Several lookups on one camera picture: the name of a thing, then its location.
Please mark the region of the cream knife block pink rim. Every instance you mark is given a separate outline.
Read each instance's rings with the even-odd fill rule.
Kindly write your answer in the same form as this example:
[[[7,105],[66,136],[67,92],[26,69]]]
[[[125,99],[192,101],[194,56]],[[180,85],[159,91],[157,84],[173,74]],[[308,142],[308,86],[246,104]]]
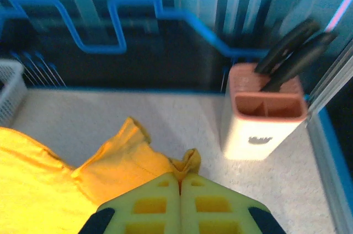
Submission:
[[[255,63],[238,63],[228,74],[220,124],[220,147],[227,159],[266,159],[307,117],[298,77],[279,92],[262,92],[269,76]]]

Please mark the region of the aluminium side rail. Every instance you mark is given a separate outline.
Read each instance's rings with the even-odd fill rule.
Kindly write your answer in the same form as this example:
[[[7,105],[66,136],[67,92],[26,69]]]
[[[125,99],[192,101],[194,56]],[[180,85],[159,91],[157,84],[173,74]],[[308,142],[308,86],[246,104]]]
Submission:
[[[353,180],[326,108],[312,114],[307,130],[336,234],[353,234]]]

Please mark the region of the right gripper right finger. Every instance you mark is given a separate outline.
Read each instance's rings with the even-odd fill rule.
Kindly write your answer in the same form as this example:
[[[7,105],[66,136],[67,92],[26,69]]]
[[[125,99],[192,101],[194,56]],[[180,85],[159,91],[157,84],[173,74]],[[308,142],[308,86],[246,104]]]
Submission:
[[[286,234],[261,202],[190,173],[181,182],[181,234]]]

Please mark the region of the yellow t-shirt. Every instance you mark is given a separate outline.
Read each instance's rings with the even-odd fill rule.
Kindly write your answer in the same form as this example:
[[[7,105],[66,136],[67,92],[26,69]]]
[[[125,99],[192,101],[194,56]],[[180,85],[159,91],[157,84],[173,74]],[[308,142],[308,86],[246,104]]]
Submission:
[[[1,127],[0,234],[77,234],[101,204],[164,173],[182,180],[200,165],[196,149],[180,160],[155,151],[134,118],[77,168],[31,137]]]

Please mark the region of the aluminium frame post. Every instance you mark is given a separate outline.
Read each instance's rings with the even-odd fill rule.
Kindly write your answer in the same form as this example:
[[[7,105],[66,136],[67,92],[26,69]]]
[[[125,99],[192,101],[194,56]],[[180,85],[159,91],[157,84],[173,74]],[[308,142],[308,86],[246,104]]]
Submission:
[[[353,77],[353,37],[306,96],[308,115],[305,125],[317,115]]]

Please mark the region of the white plastic mesh basket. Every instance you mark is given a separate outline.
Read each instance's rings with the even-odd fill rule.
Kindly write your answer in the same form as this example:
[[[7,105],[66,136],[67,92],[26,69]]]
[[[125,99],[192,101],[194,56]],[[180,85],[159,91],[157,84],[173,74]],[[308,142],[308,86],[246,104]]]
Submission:
[[[26,93],[23,65],[14,60],[0,59],[0,127],[9,126]]]

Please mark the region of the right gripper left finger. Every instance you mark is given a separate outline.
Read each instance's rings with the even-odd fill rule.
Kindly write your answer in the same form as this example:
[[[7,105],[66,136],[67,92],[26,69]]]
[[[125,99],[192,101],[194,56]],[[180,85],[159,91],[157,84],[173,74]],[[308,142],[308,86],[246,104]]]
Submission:
[[[176,177],[165,173],[101,204],[78,234],[181,234]]]

